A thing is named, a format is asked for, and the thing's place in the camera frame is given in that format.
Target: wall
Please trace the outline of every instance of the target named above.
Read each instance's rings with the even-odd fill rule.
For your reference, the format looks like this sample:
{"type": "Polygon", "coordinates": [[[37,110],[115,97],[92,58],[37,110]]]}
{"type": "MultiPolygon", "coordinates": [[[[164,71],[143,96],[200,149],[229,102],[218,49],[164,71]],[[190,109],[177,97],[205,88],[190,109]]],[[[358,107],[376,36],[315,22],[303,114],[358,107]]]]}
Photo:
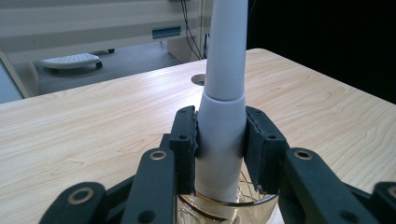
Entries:
{"type": "Polygon", "coordinates": [[[22,96],[0,61],[0,104],[21,100],[22,96]]]}
{"type": "Polygon", "coordinates": [[[396,104],[393,9],[387,0],[257,0],[247,45],[396,104]]]}

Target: black cable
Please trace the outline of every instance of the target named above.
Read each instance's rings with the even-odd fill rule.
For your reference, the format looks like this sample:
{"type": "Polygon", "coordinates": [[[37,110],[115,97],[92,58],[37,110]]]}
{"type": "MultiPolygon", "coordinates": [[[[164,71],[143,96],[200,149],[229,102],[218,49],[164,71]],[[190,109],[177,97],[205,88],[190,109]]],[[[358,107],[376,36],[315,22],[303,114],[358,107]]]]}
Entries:
{"type": "Polygon", "coordinates": [[[190,30],[190,27],[189,27],[189,20],[188,20],[188,17],[187,17],[186,0],[180,0],[180,2],[181,2],[181,6],[182,6],[182,8],[183,8],[184,22],[186,23],[186,38],[187,38],[187,43],[189,44],[190,49],[191,49],[192,52],[195,54],[195,56],[198,58],[198,60],[201,60],[201,59],[203,59],[202,54],[201,54],[201,51],[199,50],[198,45],[197,45],[197,43],[195,42],[195,38],[193,37],[193,35],[192,35],[192,33],[191,33],[191,30],[190,30]],[[193,41],[195,47],[196,47],[197,50],[198,50],[198,53],[193,49],[193,47],[192,47],[192,45],[191,45],[191,43],[190,43],[190,40],[189,40],[189,33],[190,33],[191,39],[192,39],[192,41],[193,41]]]}

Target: wood grain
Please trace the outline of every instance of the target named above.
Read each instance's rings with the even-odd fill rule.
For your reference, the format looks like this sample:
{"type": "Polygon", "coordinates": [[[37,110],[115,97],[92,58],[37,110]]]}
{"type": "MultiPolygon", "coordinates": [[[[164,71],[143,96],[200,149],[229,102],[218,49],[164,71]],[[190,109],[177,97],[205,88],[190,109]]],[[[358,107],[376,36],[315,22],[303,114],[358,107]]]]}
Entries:
{"type": "MultiPolygon", "coordinates": [[[[0,222],[37,223],[68,187],[133,175],[176,111],[198,109],[191,77],[204,72],[186,63],[0,105],[0,222]]],[[[348,184],[396,181],[396,105],[264,49],[247,52],[246,96],[348,184]]]]}

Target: screw hole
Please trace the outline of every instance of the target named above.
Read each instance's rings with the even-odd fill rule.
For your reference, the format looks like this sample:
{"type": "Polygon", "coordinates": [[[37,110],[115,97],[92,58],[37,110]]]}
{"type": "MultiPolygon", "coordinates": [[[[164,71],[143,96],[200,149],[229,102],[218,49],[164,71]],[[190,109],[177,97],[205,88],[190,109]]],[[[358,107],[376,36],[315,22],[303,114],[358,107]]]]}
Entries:
{"type": "Polygon", "coordinates": [[[69,195],[67,201],[70,204],[81,204],[87,202],[93,196],[93,189],[85,187],[82,189],[77,189],[69,195]]]}
{"type": "Polygon", "coordinates": [[[151,210],[147,210],[147,211],[140,213],[137,220],[140,223],[151,223],[152,221],[154,221],[154,218],[155,218],[155,213],[151,210]]]}
{"type": "Polygon", "coordinates": [[[306,151],[302,151],[302,150],[295,151],[294,156],[301,160],[306,160],[306,161],[310,161],[313,158],[310,153],[308,153],[306,151]]]}
{"type": "Polygon", "coordinates": [[[164,152],[164,151],[151,152],[151,154],[149,154],[149,157],[152,160],[159,161],[159,160],[162,160],[162,159],[164,159],[166,157],[166,152],[164,152]]]}
{"type": "Polygon", "coordinates": [[[359,218],[355,214],[348,211],[341,211],[340,217],[350,223],[359,223],[359,218]]]}

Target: white device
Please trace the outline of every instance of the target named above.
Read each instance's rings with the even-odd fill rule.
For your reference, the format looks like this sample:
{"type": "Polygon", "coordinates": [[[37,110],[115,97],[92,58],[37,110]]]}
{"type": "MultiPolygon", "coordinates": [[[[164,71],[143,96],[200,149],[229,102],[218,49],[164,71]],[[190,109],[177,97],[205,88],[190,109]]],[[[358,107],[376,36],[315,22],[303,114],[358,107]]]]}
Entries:
{"type": "Polygon", "coordinates": [[[198,112],[195,188],[234,202],[246,127],[245,61],[248,0],[215,0],[205,88],[198,112]]]}

